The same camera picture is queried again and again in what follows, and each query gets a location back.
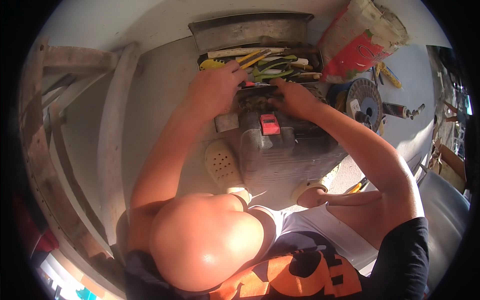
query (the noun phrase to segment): red bag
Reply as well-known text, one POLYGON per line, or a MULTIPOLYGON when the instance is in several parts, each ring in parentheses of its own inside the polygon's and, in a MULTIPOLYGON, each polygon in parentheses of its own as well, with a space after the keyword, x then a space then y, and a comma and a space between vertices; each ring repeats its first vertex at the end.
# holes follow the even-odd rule
POLYGON ((370 0, 352 0, 318 41, 324 69, 320 81, 342 84, 405 45, 409 37, 396 15, 370 0))

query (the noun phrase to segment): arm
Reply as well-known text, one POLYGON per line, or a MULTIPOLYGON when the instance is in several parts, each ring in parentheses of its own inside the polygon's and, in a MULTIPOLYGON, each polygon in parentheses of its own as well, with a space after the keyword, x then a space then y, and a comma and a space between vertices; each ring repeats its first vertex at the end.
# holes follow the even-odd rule
POLYGON ((387 141, 367 127, 318 101, 300 84, 275 79, 285 100, 269 101, 285 113, 309 120, 335 138, 382 193, 390 224, 424 216, 417 184, 406 162, 387 141))
POLYGON ((238 85, 246 79, 247 73, 236 61, 196 75, 155 142, 133 188, 128 251, 150 252, 148 238, 153 218, 175 197, 190 145, 203 125, 230 108, 238 85))

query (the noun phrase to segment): toolbox lid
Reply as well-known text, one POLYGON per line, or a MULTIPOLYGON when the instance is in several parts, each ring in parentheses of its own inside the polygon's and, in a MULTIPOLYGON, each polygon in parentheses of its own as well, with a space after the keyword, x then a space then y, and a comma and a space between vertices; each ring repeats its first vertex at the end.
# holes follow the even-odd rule
POLYGON ((188 24, 199 55, 209 51, 258 43, 263 36, 279 42, 307 41, 307 23, 314 18, 302 12, 236 14, 188 24))

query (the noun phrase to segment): white shorts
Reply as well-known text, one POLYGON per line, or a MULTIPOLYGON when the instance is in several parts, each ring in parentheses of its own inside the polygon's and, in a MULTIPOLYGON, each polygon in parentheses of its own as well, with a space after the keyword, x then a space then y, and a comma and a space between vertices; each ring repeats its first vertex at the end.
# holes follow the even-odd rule
POLYGON ((329 213, 326 209, 327 205, 328 202, 300 212, 276 211, 261 205, 250 208, 262 207, 273 215, 276 235, 270 247, 282 234, 312 231, 324 236, 335 247, 338 254, 348 259, 354 268, 362 269, 377 257, 378 250, 352 228, 329 213))

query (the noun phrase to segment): hand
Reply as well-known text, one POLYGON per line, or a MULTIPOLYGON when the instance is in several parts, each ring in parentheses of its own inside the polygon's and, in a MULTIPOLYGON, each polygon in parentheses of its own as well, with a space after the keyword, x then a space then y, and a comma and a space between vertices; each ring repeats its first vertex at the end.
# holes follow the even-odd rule
POLYGON ((238 85, 246 80, 247 73, 235 60, 218 69, 200 71, 190 83, 183 104, 202 120, 209 121, 228 112, 240 89, 238 85))
POLYGON ((270 84, 278 86, 278 91, 283 94, 284 100, 270 98, 268 103, 296 119, 310 120, 314 108, 321 103, 300 84, 285 82, 281 78, 270 80, 270 84))

